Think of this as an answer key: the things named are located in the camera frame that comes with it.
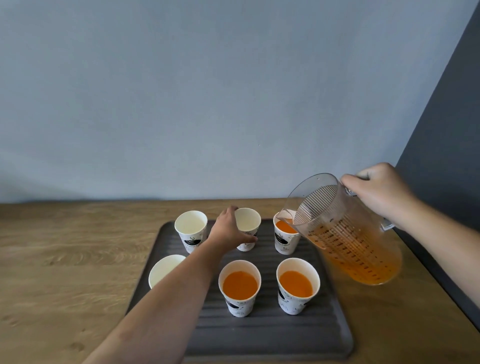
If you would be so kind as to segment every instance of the measuring pitcher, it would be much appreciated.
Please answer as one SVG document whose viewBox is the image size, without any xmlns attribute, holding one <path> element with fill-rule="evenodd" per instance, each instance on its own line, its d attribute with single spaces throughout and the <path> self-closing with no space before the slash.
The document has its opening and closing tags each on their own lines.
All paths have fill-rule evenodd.
<svg viewBox="0 0 480 364">
<path fill-rule="evenodd" d="M 288 196 L 281 218 L 322 249 L 354 280 L 382 284 L 402 266 L 402 254 L 384 231 L 393 227 L 370 210 L 330 173 L 307 178 Z"/>
</svg>

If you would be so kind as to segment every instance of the forearm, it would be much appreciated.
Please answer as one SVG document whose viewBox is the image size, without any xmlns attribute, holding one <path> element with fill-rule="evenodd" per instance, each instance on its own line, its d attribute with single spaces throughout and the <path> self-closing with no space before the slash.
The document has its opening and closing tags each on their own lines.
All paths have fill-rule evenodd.
<svg viewBox="0 0 480 364">
<path fill-rule="evenodd" d="M 480 233 L 419 200 L 400 206 L 395 220 L 480 307 Z"/>
<path fill-rule="evenodd" d="M 179 363 L 223 254 L 205 241 L 145 295 L 85 364 Z"/>
</svg>

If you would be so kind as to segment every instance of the wood grain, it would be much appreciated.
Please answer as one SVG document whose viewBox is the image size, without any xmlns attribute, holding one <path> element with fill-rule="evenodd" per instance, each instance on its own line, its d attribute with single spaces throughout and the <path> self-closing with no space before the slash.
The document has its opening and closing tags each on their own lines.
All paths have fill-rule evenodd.
<svg viewBox="0 0 480 364">
<path fill-rule="evenodd" d="M 122 319 L 158 229 L 228 204 L 283 199 L 0 205 L 2 363 L 80 363 Z M 479 363 L 480 334 L 393 231 L 404 266 L 379 287 L 331 267 L 356 341 L 348 363 Z"/>
</svg>

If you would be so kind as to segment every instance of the paper cup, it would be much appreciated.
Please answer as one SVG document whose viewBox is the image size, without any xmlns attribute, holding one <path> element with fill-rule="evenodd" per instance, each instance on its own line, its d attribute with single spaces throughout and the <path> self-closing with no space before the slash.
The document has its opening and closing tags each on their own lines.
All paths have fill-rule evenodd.
<svg viewBox="0 0 480 364">
<path fill-rule="evenodd" d="M 175 230 L 188 254 L 204 242 L 207 222 L 207 216 L 201 211 L 184 212 L 175 220 Z"/>
<path fill-rule="evenodd" d="M 280 276 L 289 271 L 294 270 L 303 274 L 312 284 L 313 294 L 310 297 L 297 297 L 288 293 L 280 284 Z M 276 281 L 278 282 L 278 304 L 289 315 L 298 315 L 305 308 L 320 289 L 320 277 L 315 268 L 308 262 L 299 258 L 285 259 L 278 265 L 276 269 Z"/>
<path fill-rule="evenodd" d="M 257 236 L 258 227 L 262 222 L 262 217 L 258 212 L 252 208 L 239 208 L 235 211 L 235 219 L 237 220 L 237 227 L 241 232 L 248 235 Z M 255 243 L 240 244 L 237 249 L 242 252 L 247 252 L 255 246 Z"/>
<path fill-rule="evenodd" d="M 297 248 L 297 245 L 299 243 L 301 236 L 299 233 L 290 234 L 288 232 L 284 232 L 280 230 L 278 227 L 276 227 L 276 223 L 280 221 L 279 218 L 294 218 L 294 217 L 295 217 L 295 211 L 291 211 L 291 213 L 289 214 L 285 210 L 277 212 L 275 216 L 273 216 L 273 225 L 275 229 L 275 249 L 280 254 L 284 254 L 284 255 L 292 254 Z"/>
<path fill-rule="evenodd" d="M 153 288 L 157 283 L 159 283 L 164 276 L 170 273 L 173 268 L 180 264 L 185 257 L 183 255 L 169 255 L 165 258 L 160 259 L 150 271 L 148 275 L 148 285 L 150 288 Z"/>
<path fill-rule="evenodd" d="M 227 278 L 231 273 L 239 271 L 250 273 L 255 278 L 258 285 L 257 292 L 255 292 L 252 297 L 243 301 L 234 300 L 233 298 L 228 297 L 223 292 L 223 283 L 225 281 L 225 278 Z M 246 260 L 234 260 L 233 262 L 228 263 L 222 269 L 222 271 L 220 272 L 220 276 L 218 277 L 218 286 L 220 288 L 220 291 L 222 292 L 222 295 L 225 297 L 228 310 L 235 317 L 245 317 L 250 312 L 252 312 L 253 304 L 255 303 L 255 297 L 260 290 L 261 284 L 262 277 L 260 276 L 259 270 L 254 264 L 247 262 Z"/>
</svg>

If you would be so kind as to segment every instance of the cup rim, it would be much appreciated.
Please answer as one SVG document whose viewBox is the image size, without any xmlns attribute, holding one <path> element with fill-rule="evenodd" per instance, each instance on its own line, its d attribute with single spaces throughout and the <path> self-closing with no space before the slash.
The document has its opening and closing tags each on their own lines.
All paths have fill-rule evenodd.
<svg viewBox="0 0 480 364">
<path fill-rule="evenodd" d="M 282 286 L 282 284 L 280 283 L 280 277 L 278 276 L 278 269 L 280 268 L 280 266 L 283 264 L 283 262 L 287 261 L 287 260 L 301 260 L 305 263 L 307 263 L 309 266 L 311 266 L 313 268 L 313 270 L 315 271 L 316 273 L 316 276 L 318 278 L 318 288 L 315 292 L 313 292 L 313 294 L 311 296 L 308 296 L 308 297 L 299 297 L 299 296 L 295 296 L 294 294 L 291 294 L 290 292 L 288 292 L 284 286 Z M 278 285 L 280 287 L 282 287 L 285 292 L 288 292 L 288 294 L 294 298 L 298 298 L 299 300 L 311 300 L 313 297 L 315 297 L 317 294 L 318 294 L 318 291 L 320 290 L 320 286 L 322 285 L 322 282 L 320 281 L 320 275 L 318 274 L 317 270 L 315 269 L 315 267 L 313 265 L 311 265 L 309 262 L 307 262 L 305 259 L 301 259 L 301 258 L 295 258 L 295 257 L 292 257 L 292 258 L 287 258 L 287 259 L 284 259 L 280 262 L 280 264 L 278 264 L 277 268 L 276 268 L 276 281 L 278 283 Z"/>
<path fill-rule="evenodd" d="M 291 232 L 283 231 L 282 229 L 280 229 L 280 228 L 276 225 L 275 219 L 277 219 L 278 221 L 281 221 L 281 220 L 277 217 L 277 215 L 278 215 L 280 212 L 282 212 L 282 211 L 283 211 L 283 210 L 278 211 L 278 212 L 273 216 L 273 219 L 272 219 L 272 221 L 273 221 L 273 226 L 274 226 L 275 228 L 279 229 L 279 230 L 280 230 L 282 233 L 284 233 L 284 234 L 293 235 L 293 236 L 300 235 L 299 232 L 291 233 Z"/>
<path fill-rule="evenodd" d="M 183 261 L 186 259 L 186 256 L 184 256 L 184 255 L 181 255 L 181 254 L 171 254 L 171 255 L 167 255 L 167 256 L 163 257 L 163 258 L 160 259 L 158 262 L 156 262 L 156 263 L 154 264 L 154 266 L 152 267 L 152 269 L 150 269 L 150 272 L 148 273 L 148 285 L 150 286 L 150 289 L 153 288 L 152 283 L 151 283 L 151 281 L 150 281 L 150 278 L 151 278 L 151 276 L 152 276 L 152 272 L 154 271 L 155 267 L 158 266 L 159 263 L 160 263 L 162 260 L 166 260 L 167 258 L 171 258 L 171 257 L 173 257 L 173 256 L 175 256 L 175 257 L 181 256 L 181 257 L 182 257 L 182 259 L 179 261 L 178 264 L 180 264 L 181 262 L 183 262 Z"/>
<path fill-rule="evenodd" d="M 234 262 L 244 262 L 244 263 L 248 263 L 249 265 L 251 265 L 253 268 L 255 268 L 258 272 L 258 276 L 260 277 L 260 282 L 257 282 L 258 283 L 258 287 L 257 287 L 257 291 L 255 291 L 255 293 L 253 295 L 251 295 L 249 298 L 246 298 L 244 300 L 236 300 L 235 298 L 232 298 L 230 296 L 228 296 L 227 294 L 225 294 L 225 292 L 223 292 L 223 287 L 220 285 L 220 274 L 222 274 L 222 271 L 230 264 L 234 263 Z M 255 297 L 257 294 L 258 294 L 258 291 L 260 290 L 260 287 L 262 285 L 262 275 L 260 274 L 260 271 L 259 269 L 257 268 L 257 266 L 255 264 L 253 264 L 252 262 L 249 262 L 248 260 L 243 260 L 243 259 L 237 259 L 237 260 L 232 260 L 230 263 L 226 264 L 222 270 L 220 271 L 220 274 L 218 275 L 218 287 L 220 288 L 220 292 L 222 293 L 222 295 L 224 295 L 224 297 L 228 297 L 229 299 L 231 300 L 234 300 L 234 301 L 238 301 L 238 302 L 247 302 L 249 300 L 251 300 L 253 297 Z"/>
<path fill-rule="evenodd" d="M 254 215 L 257 217 L 257 220 L 259 221 L 258 222 L 258 225 L 255 226 L 253 229 L 249 229 L 249 230 L 244 230 L 242 232 L 245 232 L 245 231 L 252 231 L 252 230 L 255 230 L 255 229 L 258 229 L 260 227 L 260 224 L 262 223 L 262 216 L 259 214 L 259 212 L 257 210 L 254 210 L 253 208 L 250 208 L 250 207 L 240 207 L 238 209 L 235 210 L 235 212 L 239 211 L 239 210 L 250 210 L 250 211 L 253 211 L 254 212 Z"/>
<path fill-rule="evenodd" d="M 204 223 L 204 226 L 196 231 L 196 232 L 192 232 L 192 233 L 184 233 L 184 232 L 181 232 L 177 229 L 177 221 L 178 219 L 180 219 L 182 216 L 188 214 L 188 213 L 191 213 L 191 212 L 198 212 L 200 214 L 202 214 L 203 218 L 205 218 L 206 222 Z M 194 234 L 198 234 L 199 232 L 201 232 L 203 229 L 205 229 L 205 227 L 207 226 L 208 224 L 208 218 L 207 218 L 207 215 L 205 215 L 202 211 L 198 211 L 198 210 L 190 210 L 190 211 L 185 211 L 184 213 L 180 214 L 180 216 L 178 216 L 176 219 L 175 219 L 175 223 L 173 224 L 173 227 L 175 228 L 175 231 L 178 233 L 178 234 L 183 234 L 183 235 L 194 235 Z"/>
</svg>

